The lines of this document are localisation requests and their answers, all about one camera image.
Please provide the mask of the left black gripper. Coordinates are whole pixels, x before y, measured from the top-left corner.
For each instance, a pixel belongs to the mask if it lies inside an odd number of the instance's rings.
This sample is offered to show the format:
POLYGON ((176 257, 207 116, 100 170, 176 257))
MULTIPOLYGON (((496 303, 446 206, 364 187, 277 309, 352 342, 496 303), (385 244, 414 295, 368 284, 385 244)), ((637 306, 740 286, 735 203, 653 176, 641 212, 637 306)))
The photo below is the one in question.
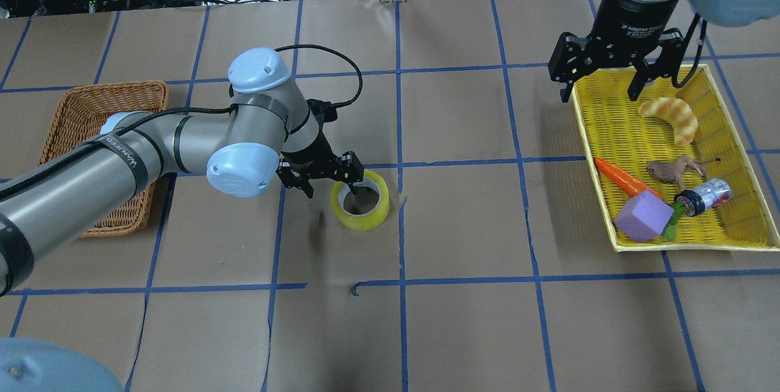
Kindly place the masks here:
POLYGON ((285 188, 299 189, 308 199, 314 197, 310 181, 320 179, 347 184, 350 192, 358 195, 363 172, 363 164, 354 151, 335 155, 331 148, 323 146, 284 152, 276 169, 276 175, 285 188))

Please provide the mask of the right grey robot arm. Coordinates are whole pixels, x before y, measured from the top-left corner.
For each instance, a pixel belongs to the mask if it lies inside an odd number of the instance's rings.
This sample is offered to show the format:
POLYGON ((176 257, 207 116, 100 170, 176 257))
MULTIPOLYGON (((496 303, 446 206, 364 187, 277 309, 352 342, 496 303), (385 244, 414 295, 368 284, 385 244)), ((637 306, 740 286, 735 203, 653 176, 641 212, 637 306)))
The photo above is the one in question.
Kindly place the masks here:
POLYGON ((708 25, 748 26, 778 12, 778 0, 601 0, 588 36, 560 34, 548 72, 567 102, 574 84, 596 70, 633 67, 627 95, 635 101, 658 78, 677 89, 688 83, 693 72, 679 74, 695 30, 701 53, 708 25))

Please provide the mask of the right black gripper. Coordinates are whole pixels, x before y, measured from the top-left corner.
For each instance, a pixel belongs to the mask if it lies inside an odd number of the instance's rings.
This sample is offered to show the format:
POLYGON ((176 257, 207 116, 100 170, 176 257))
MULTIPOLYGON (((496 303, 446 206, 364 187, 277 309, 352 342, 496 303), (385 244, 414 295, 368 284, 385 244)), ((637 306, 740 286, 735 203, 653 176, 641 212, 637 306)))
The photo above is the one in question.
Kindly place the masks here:
POLYGON ((632 66, 635 75, 628 98, 636 101, 655 78, 679 74, 686 38, 677 28, 667 28, 679 0, 601 0, 588 36, 563 32, 548 63, 551 81, 560 87, 568 103, 573 84, 599 69, 632 66))

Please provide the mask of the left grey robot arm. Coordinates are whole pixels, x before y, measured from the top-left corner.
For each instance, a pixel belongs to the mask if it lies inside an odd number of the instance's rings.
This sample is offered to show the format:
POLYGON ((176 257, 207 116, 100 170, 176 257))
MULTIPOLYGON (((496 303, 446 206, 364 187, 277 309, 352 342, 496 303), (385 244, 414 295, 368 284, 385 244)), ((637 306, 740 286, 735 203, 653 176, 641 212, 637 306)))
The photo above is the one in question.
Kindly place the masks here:
POLYGON ((309 198, 312 180, 354 190, 364 176, 357 154, 336 155, 323 131, 353 99, 304 98, 280 51, 232 61, 225 108, 114 114, 98 135, 3 185, 2 295, 167 174, 203 175, 236 198, 264 194, 276 177, 309 198))

